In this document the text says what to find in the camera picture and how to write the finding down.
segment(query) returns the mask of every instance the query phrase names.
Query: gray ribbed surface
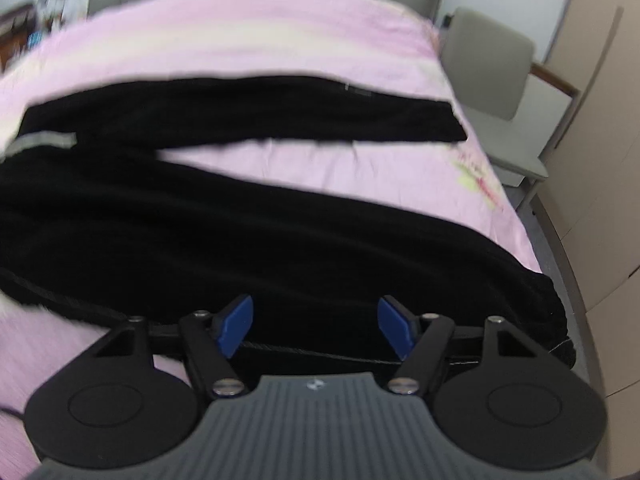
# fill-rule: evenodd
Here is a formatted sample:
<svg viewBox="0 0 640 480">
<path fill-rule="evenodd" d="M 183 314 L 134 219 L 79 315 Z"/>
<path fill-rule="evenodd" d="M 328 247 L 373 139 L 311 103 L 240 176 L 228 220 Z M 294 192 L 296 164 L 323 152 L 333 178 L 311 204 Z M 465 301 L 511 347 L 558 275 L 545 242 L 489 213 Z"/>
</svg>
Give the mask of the gray ribbed surface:
<svg viewBox="0 0 640 480">
<path fill-rule="evenodd" d="M 320 389 L 309 384 L 324 383 Z M 211 405 L 193 435 L 146 465 L 80 471 L 45 462 L 29 480 L 598 480 L 589 463 L 542 473 L 484 464 L 446 440 L 425 404 L 370 374 L 264 377 Z"/>
</svg>

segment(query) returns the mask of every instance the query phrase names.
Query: floor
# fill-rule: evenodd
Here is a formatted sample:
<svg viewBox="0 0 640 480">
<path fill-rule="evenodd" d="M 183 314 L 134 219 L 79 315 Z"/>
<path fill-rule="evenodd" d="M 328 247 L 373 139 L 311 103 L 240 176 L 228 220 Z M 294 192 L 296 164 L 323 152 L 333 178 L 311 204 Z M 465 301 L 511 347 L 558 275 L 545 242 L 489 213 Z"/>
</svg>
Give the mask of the floor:
<svg viewBox="0 0 640 480">
<path fill-rule="evenodd" d="M 514 187 L 506 187 L 505 192 L 507 193 L 507 196 L 509 197 L 509 200 L 514 207 L 519 204 L 524 195 L 521 189 Z M 575 320 L 574 310 L 571 306 L 569 295 L 567 294 L 566 287 L 564 286 L 564 281 L 562 280 L 562 276 L 560 275 L 560 270 L 558 269 L 558 264 L 556 264 L 556 260 L 551 251 L 551 247 L 549 247 L 549 244 L 546 241 L 546 237 L 542 232 L 542 228 L 540 227 L 540 224 L 538 223 L 538 220 L 533 214 L 530 206 L 526 206 L 522 211 L 520 211 L 520 219 L 522 220 L 522 223 L 527 230 L 527 234 L 529 235 L 529 239 L 531 240 L 531 245 L 533 246 L 533 250 L 536 253 L 536 257 L 538 258 L 540 267 L 542 268 L 542 272 L 544 272 L 553 280 L 554 285 L 556 286 L 556 291 L 558 292 L 558 296 L 560 296 L 562 304 L 564 304 L 564 310 L 566 311 L 567 325 L 569 329 L 569 337 L 574 342 L 574 346 L 577 352 L 574 372 L 580 378 L 589 382 L 589 373 L 586 367 L 582 341 L 578 334 L 578 325 Z"/>
</svg>

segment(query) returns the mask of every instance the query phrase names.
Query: logo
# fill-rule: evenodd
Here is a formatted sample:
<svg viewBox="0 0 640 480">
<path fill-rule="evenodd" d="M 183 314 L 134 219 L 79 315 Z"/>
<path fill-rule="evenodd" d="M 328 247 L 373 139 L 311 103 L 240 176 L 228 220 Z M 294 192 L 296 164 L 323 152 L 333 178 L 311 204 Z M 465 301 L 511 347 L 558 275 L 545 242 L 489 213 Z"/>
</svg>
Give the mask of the logo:
<svg viewBox="0 0 640 480">
<path fill-rule="evenodd" d="M 313 378 L 306 384 L 306 387 L 312 390 L 313 392 L 322 390 L 325 386 L 326 386 L 326 383 L 322 379 L 318 379 L 318 378 Z"/>
</svg>

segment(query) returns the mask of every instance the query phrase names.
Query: reflective stripe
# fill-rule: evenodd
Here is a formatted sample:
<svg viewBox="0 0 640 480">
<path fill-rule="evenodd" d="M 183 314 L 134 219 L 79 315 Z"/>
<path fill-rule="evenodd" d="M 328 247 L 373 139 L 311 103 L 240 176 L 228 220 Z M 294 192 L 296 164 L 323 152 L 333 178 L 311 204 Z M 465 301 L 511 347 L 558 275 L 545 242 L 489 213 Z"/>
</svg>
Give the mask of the reflective stripe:
<svg viewBox="0 0 640 480">
<path fill-rule="evenodd" d="M 72 148 L 78 143 L 76 134 L 61 134 L 59 132 L 37 132 L 26 134 L 9 144 L 3 154 L 7 158 L 17 153 L 36 148 L 37 146 L 53 146 L 54 148 Z"/>
</svg>

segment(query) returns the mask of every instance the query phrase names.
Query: pink bedsheet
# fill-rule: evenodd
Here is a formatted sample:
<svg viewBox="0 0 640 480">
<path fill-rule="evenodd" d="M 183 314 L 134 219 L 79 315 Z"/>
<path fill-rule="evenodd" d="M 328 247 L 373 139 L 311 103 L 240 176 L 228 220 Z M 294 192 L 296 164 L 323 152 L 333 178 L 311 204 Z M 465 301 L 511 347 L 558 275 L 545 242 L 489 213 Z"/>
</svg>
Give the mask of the pink bedsheet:
<svg viewBox="0 0 640 480">
<path fill-rule="evenodd" d="M 540 271 L 523 225 L 453 99 L 432 33 L 427 20 L 386 0 L 145 0 L 107 10 L 49 38 L 0 79 L 0 148 L 15 135 L 28 105 L 123 80 L 301 73 L 447 99 L 469 135 L 457 146 L 272 140 L 159 156 L 439 216 L 485 234 Z M 29 394 L 100 331 L 17 307 L 2 318 L 7 301 L 0 297 L 0 404 L 22 410 Z M 0 478 L 17 480 L 36 464 L 19 424 L 0 415 Z"/>
</svg>

